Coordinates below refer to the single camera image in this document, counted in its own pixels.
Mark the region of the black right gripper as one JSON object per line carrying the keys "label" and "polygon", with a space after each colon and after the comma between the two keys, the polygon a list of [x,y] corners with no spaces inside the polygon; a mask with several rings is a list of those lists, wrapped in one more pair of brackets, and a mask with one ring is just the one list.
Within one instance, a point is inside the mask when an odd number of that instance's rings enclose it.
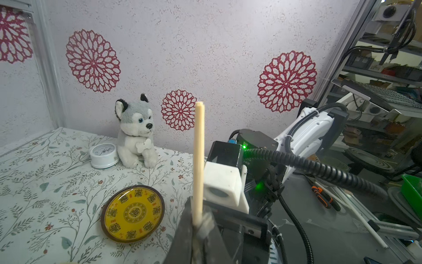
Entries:
{"label": "black right gripper", "polygon": [[225,247],[231,257],[230,264],[285,264],[287,257],[284,241],[277,227],[268,215],[269,203],[254,201],[250,193],[255,187],[254,180],[247,180],[245,196],[249,213],[242,213],[225,206],[207,201],[211,208]]}

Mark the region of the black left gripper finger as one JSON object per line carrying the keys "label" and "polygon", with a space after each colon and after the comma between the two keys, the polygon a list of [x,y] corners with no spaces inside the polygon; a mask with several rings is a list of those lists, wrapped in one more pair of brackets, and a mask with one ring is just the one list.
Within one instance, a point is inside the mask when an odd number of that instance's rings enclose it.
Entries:
{"label": "black left gripper finger", "polygon": [[171,243],[172,264],[229,264],[231,257],[210,207],[203,208],[199,227],[192,223],[191,199],[185,202]]}

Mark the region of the disposable chopsticks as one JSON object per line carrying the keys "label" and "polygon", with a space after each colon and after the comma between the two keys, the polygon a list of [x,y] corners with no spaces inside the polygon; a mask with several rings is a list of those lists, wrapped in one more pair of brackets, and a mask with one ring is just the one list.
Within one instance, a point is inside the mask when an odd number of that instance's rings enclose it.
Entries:
{"label": "disposable chopsticks", "polygon": [[192,224],[199,228],[203,215],[203,185],[204,185],[204,126],[205,106],[203,102],[195,103],[195,134],[193,152],[193,198]]}

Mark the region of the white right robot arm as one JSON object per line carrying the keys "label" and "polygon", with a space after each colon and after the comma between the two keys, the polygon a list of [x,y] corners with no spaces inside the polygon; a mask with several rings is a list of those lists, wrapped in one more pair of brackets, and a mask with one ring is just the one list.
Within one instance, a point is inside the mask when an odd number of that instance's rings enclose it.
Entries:
{"label": "white right robot arm", "polygon": [[228,141],[215,141],[204,170],[204,197],[245,214],[268,219],[273,203],[280,202],[303,241],[306,262],[314,262],[311,242],[282,197],[285,181],[295,171],[335,186],[378,199],[387,199],[381,187],[353,173],[312,159],[329,148],[348,118],[347,108],[331,103],[319,108],[301,106],[295,122],[276,138],[239,129]]}

